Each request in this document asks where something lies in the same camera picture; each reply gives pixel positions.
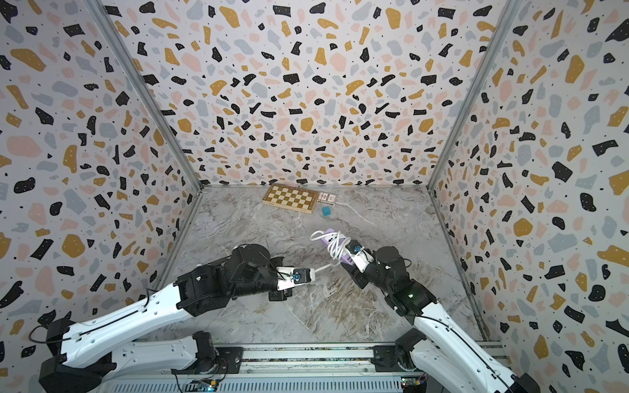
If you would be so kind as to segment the purple power strip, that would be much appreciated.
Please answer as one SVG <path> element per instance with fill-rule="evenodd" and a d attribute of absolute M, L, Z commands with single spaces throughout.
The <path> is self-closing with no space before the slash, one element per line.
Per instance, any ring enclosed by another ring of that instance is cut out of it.
<path fill-rule="evenodd" d="M 338 264 L 354 265 L 353 255 L 348 250 L 353 239 L 340 231 L 328 229 L 321 235 L 320 240 L 326 245 L 329 255 Z"/>

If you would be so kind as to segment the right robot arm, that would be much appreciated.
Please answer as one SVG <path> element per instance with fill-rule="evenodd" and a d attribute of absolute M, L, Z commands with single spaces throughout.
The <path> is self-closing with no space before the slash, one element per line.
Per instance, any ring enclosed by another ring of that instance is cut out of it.
<path fill-rule="evenodd" d="M 396 362 L 417 368 L 450 392 L 539 392 L 527 373 L 516 375 L 473 340 L 424 285 L 411 278 L 406 258 L 396 247 L 375 252 L 351 241 L 343 260 L 353 264 L 347 272 L 356 285 L 374 285 L 386 303 L 412 329 L 396 340 Z"/>

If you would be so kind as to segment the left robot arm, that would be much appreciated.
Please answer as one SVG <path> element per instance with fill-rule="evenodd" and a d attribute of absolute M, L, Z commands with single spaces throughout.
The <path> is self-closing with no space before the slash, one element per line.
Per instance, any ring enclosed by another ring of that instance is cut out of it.
<path fill-rule="evenodd" d="M 145 299 L 111 314 L 75 323 L 58 319 L 43 341 L 52 353 L 39 372 L 47 392 L 90 392 L 126 373 L 167 369 L 175 373 L 212 373 L 229 362 L 207 332 L 168 342 L 139 342 L 149 332 L 223 309 L 243 296 L 268 294 L 285 301 L 293 288 L 313 283 L 310 268 L 288 267 L 265 247 L 248 244 L 209 264 L 199 265 Z"/>

